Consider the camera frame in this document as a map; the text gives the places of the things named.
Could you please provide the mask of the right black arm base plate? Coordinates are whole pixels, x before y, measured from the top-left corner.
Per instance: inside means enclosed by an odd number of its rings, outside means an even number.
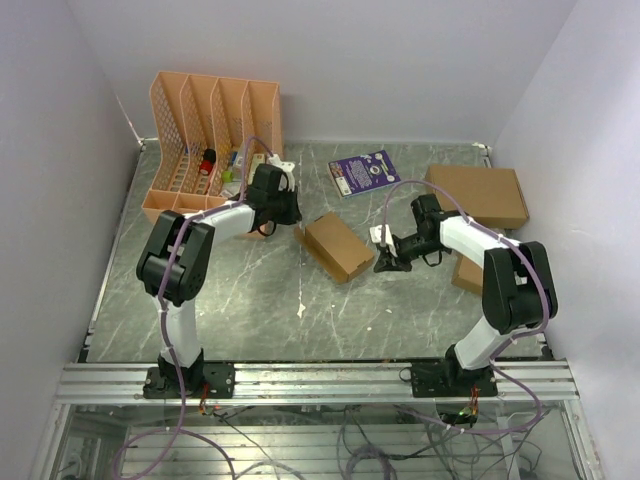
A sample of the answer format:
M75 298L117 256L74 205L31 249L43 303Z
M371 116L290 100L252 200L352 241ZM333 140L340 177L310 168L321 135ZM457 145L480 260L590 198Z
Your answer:
M411 386L414 398L495 397L498 389L489 367L464 370L445 360L412 362L399 372L401 381Z

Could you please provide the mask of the brown cardboard box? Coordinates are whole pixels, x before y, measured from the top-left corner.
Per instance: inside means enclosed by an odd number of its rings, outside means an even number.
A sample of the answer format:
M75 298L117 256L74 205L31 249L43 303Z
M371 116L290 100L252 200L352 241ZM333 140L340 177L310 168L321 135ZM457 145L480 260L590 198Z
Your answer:
M374 252L334 212L296 226L294 238L338 284L352 281L374 261Z

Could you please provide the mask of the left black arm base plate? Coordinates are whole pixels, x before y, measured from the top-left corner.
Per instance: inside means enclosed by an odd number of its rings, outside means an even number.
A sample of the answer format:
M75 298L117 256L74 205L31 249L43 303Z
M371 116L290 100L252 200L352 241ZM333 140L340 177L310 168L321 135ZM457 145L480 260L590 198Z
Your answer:
M226 362L205 361L182 368L187 398L231 399L235 389L236 369ZM167 364L147 371L142 395L149 400L180 399L180 385L175 367Z

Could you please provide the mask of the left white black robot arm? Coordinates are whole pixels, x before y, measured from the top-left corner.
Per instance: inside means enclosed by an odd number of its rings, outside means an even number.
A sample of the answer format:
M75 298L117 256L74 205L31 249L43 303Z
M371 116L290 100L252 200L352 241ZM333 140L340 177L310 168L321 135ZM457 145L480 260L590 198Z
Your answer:
M203 387L204 352L197 338L195 299L208 271L212 249L239 235L302 219L295 166L272 156L234 199L206 211L160 214L141 253L136 276L157 304L163 348L160 374L182 397Z

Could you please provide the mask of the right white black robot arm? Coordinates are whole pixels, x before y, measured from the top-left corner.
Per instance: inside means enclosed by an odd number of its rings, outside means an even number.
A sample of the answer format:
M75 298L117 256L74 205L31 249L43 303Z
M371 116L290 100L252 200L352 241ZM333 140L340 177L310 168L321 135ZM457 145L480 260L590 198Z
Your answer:
M414 367L411 382L463 395L493 378L491 363L507 346L543 330L558 310L545 247L492 231L461 210L445 211L434 194L411 202L416 232L399 237L383 223L369 230L379 257L376 273L409 272L412 262L456 252L481 269L482 316L469 333L433 365Z

